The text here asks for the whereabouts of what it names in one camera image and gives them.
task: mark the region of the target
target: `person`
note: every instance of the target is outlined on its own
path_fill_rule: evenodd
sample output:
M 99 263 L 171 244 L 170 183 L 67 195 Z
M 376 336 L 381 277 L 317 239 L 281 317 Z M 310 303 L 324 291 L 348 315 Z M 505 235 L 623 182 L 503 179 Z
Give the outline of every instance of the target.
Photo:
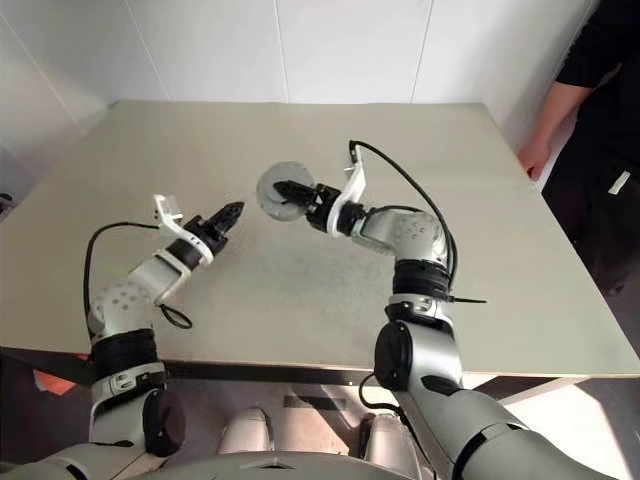
M 617 295 L 640 272 L 640 1 L 602 0 L 583 27 L 518 154 L 531 179 L 577 107 L 542 194 L 601 292 Z

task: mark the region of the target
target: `floor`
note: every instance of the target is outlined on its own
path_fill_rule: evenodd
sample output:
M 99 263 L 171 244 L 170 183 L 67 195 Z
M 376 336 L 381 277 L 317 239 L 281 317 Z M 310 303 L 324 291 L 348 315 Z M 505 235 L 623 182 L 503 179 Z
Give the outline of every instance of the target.
M 631 314 L 640 311 L 640 297 L 634 296 L 638 291 L 640 281 L 623 297 L 611 300 L 611 307 L 640 352 L 640 319 Z M 86 440 L 87 390 L 75 387 L 63 397 L 40 392 L 29 368 L 11 359 L 2 359 L 0 375 L 0 468 Z M 476 377 L 467 380 L 477 382 Z M 169 388 L 179 393 L 187 417 L 187 440 L 170 464 L 212 455 L 226 421 L 254 406 L 269 415 L 278 449 L 354 455 L 360 419 L 367 413 L 356 387 L 174 379 Z M 375 401 L 390 398 L 379 388 L 365 393 Z M 310 408 L 296 401 L 299 397 L 333 401 Z M 621 480 L 640 479 L 640 379 L 590 380 L 508 408 L 585 465 Z

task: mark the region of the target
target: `black cable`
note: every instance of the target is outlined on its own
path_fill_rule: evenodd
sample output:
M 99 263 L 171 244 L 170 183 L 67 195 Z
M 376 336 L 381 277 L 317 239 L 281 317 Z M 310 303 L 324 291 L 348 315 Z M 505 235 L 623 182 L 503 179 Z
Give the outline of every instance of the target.
M 89 281 L 91 279 L 91 259 L 93 256 L 93 247 L 96 243 L 96 240 L 100 236 L 101 233 L 106 230 L 110 230 L 112 228 L 117 227 L 137 227 L 137 228 L 146 228 L 149 230 L 158 230 L 157 225 L 150 225 L 146 223 L 137 223 L 137 222 L 116 222 L 105 225 L 104 227 L 100 227 L 98 230 L 93 232 L 91 238 L 89 239 L 89 243 L 87 244 L 87 253 L 84 257 L 84 272 L 82 276 L 82 303 L 84 305 L 84 314 L 85 317 L 89 315 L 91 310 L 91 293 L 89 289 Z M 174 325 L 177 328 L 182 328 L 183 330 L 188 330 L 193 327 L 193 322 L 191 319 L 184 314 L 183 312 L 176 310 L 175 308 L 169 307 L 168 305 L 158 305 L 160 307 L 160 311 L 167 319 L 169 323 Z
M 176 310 L 175 308 L 164 304 L 159 306 L 160 311 L 164 315 L 164 318 L 166 318 L 167 321 L 174 327 L 178 327 L 183 330 L 189 330 L 190 328 L 193 328 L 193 322 L 191 321 L 191 319 L 180 310 Z
M 413 427 L 411 426 L 411 423 L 409 422 L 409 419 L 407 418 L 406 414 L 404 413 L 404 410 L 402 410 L 402 408 L 400 408 L 400 407 L 398 407 L 396 405 L 392 405 L 390 403 L 370 403 L 364 398 L 364 392 L 363 392 L 364 385 L 365 385 L 365 383 L 367 383 L 367 380 L 369 380 L 374 375 L 375 375 L 375 373 L 370 373 L 369 375 L 364 377 L 362 379 L 362 381 L 360 382 L 360 385 L 358 386 L 358 397 L 360 397 L 360 402 L 362 402 L 362 404 L 365 407 L 367 407 L 369 410 L 378 410 L 378 409 L 391 410 L 393 413 L 398 415 L 398 417 L 400 418 L 400 421 L 402 422 L 402 424 L 405 427 L 407 427 L 407 430 L 409 430 L 409 433 L 413 437 L 414 442 L 418 446 L 418 450 L 422 453 L 422 455 L 424 455 L 424 458 L 427 461 L 427 463 L 429 465 L 431 465 L 431 462 L 427 458 L 426 453 L 422 450 L 422 447 L 420 446 L 420 442 L 418 440 L 418 436 L 416 435 L 416 432 L 413 430 Z
M 105 225 L 104 227 L 100 227 L 98 230 L 93 232 L 93 235 L 91 235 L 91 238 L 89 239 L 89 243 L 87 244 L 87 253 L 84 257 L 84 274 L 82 277 L 82 302 L 84 304 L 85 316 L 89 315 L 89 311 L 91 310 L 91 294 L 89 293 L 89 279 L 91 278 L 91 257 L 93 255 L 93 246 L 102 232 L 109 230 L 111 228 L 117 228 L 117 227 L 138 227 L 138 228 L 147 228 L 149 230 L 158 230 L 157 225 L 149 225 L 146 223 L 136 223 L 136 222 L 117 222 L 117 223 L 110 223 L 109 225 Z
M 438 221 L 442 225 L 442 230 L 444 231 L 444 234 L 445 234 L 445 241 L 447 243 L 447 250 L 450 252 L 450 255 L 447 258 L 447 263 L 448 263 L 447 270 L 449 271 L 449 285 L 453 286 L 453 280 L 454 280 L 454 278 L 456 276 L 456 271 L 457 271 L 457 268 L 458 268 L 458 258 L 457 258 L 458 250 L 457 250 L 457 247 L 456 247 L 456 244 L 455 244 L 455 240 L 453 239 L 453 234 L 451 233 L 451 230 L 449 230 L 447 222 L 444 219 L 444 215 L 442 215 L 442 212 L 440 212 L 440 209 L 438 208 L 438 206 L 431 199 L 431 197 L 429 197 L 427 192 L 425 192 L 424 189 L 418 184 L 418 182 L 416 182 L 411 177 L 411 175 L 409 175 L 400 165 L 398 165 L 388 155 L 386 155 L 384 152 L 382 152 L 381 150 L 377 149 L 373 145 L 369 145 L 368 143 L 362 142 L 360 140 L 350 140 L 349 141 L 349 152 L 350 152 L 350 155 L 351 155 L 351 161 L 353 163 L 356 162 L 356 152 L 355 152 L 355 147 L 356 146 L 361 146 L 361 147 L 366 148 L 367 150 L 370 150 L 371 152 L 375 153 L 380 158 L 382 158 L 384 161 L 386 161 L 389 165 L 391 165 L 395 169 L 396 172 L 398 172 L 407 182 L 409 182 L 409 184 L 427 202 L 427 204 L 429 205 L 431 210 L 433 210 L 433 213 L 436 215 L 436 217 L 438 218 Z

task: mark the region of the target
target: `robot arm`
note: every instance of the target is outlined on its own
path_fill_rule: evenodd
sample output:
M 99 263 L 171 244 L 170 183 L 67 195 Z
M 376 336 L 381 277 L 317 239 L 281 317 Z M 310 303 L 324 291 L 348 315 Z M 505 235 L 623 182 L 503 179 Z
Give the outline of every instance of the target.
M 287 163 L 265 173 L 258 197 L 263 209 L 278 220 L 304 214 L 318 230 L 351 237 L 360 245 L 395 256 L 392 295 L 385 309 L 389 323 L 378 335 L 374 374 L 382 387 L 393 392 L 416 443 L 438 476 L 454 480 L 609 478 L 564 455 L 489 396 L 462 388 L 462 366 L 449 315 L 454 297 L 447 232 L 437 218 L 417 209 L 375 209 L 358 203 L 364 190 L 360 158 L 355 156 L 354 173 L 345 189 L 355 185 L 356 194 L 315 185 L 304 167 Z M 295 214 L 283 215 L 283 209 L 292 205 L 299 207 Z
M 149 315 L 198 266 L 210 264 L 243 204 L 230 203 L 208 220 L 183 227 L 175 201 L 155 196 L 160 229 L 173 239 L 124 279 L 100 291 L 87 312 L 96 382 L 91 388 L 89 443 L 24 465 L 6 479 L 111 480 L 158 468 L 184 440 L 184 416 L 165 389 Z

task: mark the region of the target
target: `human arm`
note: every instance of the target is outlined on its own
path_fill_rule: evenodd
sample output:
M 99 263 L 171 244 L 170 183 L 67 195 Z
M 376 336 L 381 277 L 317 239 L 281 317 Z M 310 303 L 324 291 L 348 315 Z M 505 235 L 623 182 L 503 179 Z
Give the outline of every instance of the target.
M 518 159 L 532 180 L 538 180 L 551 155 L 551 140 L 565 118 L 593 91 L 593 88 L 553 82 L 531 137 Z
M 533 180 L 549 160 L 562 122 L 586 100 L 602 78 L 637 53 L 640 2 L 604 0 L 577 38 L 544 102 L 531 136 L 518 154 Z

